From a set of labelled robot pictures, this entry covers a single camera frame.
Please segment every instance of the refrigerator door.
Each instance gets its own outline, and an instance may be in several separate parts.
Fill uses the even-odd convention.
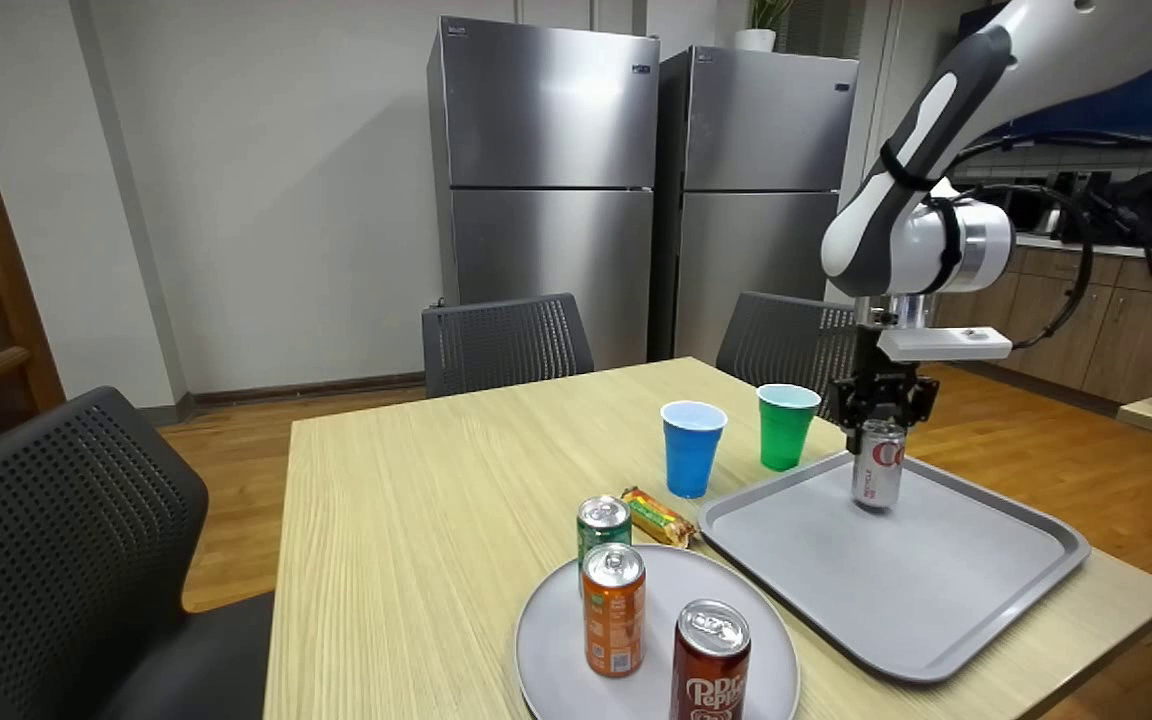
[[[454,186],[653,186],[657,39],[445,21]]]
[[[571,293],[596,364],[650,353],[650,192],[454,192],[457,298]]]
[[[677,355],[715,358],[746,286],[825,296],[822,237],[836,192],[687,192]]]
[[[855,58],[693,47],[687,186],[839,186]]]

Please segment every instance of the green cup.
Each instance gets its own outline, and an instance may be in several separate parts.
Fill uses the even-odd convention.
[[[806,441],[822,396],[806,384],[760,384],[760,464],[766,468],[796,468],[806,457]]]

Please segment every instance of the can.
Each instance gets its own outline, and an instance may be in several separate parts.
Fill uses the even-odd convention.
[[[906,464],[906,431],[897,421],[866,421],[854,464],[854,500],[873,510],[897,509]]]
[[[646,663],[646,557],[627,542],[596,542],[585,557],[585,660],[600,674],[632,674]]]
[[[596,542],[632,542],[627,509],[617,494],[593,494],[578,510],[578,569]]]
[[[684,604],[674,637],[674,720],[737,720],[750,679],[750,625],[731,604]]]

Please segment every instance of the floor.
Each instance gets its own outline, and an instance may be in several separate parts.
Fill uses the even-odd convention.
[[[1082,528],[1095,548],[1152,570],[1152,435],[1095,402],[1053,398],[965,367],[924,367],[939,402],[914,431],[914,457],[990,483]],[[275,580],[289,427],[301,415],[420,398],[420,389],[342,389],[211,398],[166,435],[211,489],[211,510],[183,586],[187,607],[216,607]],[[1152,717],[1152,629],[1053,704],[1057,720]]]

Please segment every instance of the chair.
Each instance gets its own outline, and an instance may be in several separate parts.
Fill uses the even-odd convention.
[[[274,595],[182,607],[203,510],[112,389],[0,435],[0,720],[262,717]]]
[[[715,367],[750,384],[807,384],[829,396],[831,378],[854,375],[854,355],[855,307],[739,293]]]
[[[578,296],[496,305],[434,305],[424,327],[424,389],[434,396],[593,373]]]

